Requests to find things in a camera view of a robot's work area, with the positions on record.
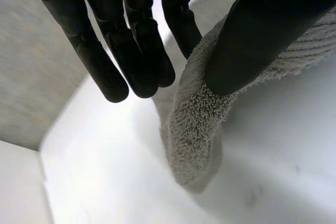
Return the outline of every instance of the terry cloth towel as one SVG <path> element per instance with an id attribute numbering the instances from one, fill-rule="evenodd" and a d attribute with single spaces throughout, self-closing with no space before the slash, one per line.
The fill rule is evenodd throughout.
<path id="1" fill-rule="evenodd" d="M 178 184 L 200 193 L 216 174 L 222 159 L 221 123 L 240 93 L 260 82 L 299 74 L 336 54 L 336 8 L 330 10 L 255 81 L 226 96 L 214 95 L 204 82 L 207 60 L 225 22 L 222 19 L 194 49 L 180 81 L 153 98 L 161 120 L 161 138 Z"/>

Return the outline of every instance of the black robotic finger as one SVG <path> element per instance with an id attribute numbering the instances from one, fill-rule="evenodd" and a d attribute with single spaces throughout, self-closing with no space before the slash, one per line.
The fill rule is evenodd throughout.
<path id="1" fill-rule="evenodd" d="M 124 0 L 130 27 L 159 87 L 168 87 L 175 80 L 175 71 L 164 49 L 153 19 L 153 0 Z"/>
<path id="2" fill-rule="evenodd" d="M 123 17 L 122 0 L 88 0 L 100 30 L 134 93 L 153 96 L 157 81 Z"/>
<path id="3" fill-rule="evenodd" d="M 104 51 L 91 27 L 84 0 L 42 0 L 72 44 L 107 100 L 121 102 L 127 83 Z"/>
<path id="4" fill-rule="evenodd" d="M 189 1 L 162 0 L 166 22 L 186 59 L 202 39 L 194 13 L 189 9 Z"/>
<path id="5" fill-rule="evenodd" d="M 208 87 L 231 94 L 255 80 L 335 0 L 237 0 L 205 71 Z"/>

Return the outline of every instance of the gray towel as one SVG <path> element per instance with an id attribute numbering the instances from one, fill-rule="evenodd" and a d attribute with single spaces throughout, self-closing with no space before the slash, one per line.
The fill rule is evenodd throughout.
<path id="1" fill-rule="evenodd" d="M 200 193 L 216 174 L 222 160 L 220 125 L 240 93 L 259 82 L 299 74 L 336 52 L 336 8 L 297 39 L 255 81 L 227 95 L 214 95 L 204 82 L 208 57 L 225 22 L 222 19 L 194 49 L 180 80 L 153 98 L 161 120 L 161 138 L 177 183 Z"/>

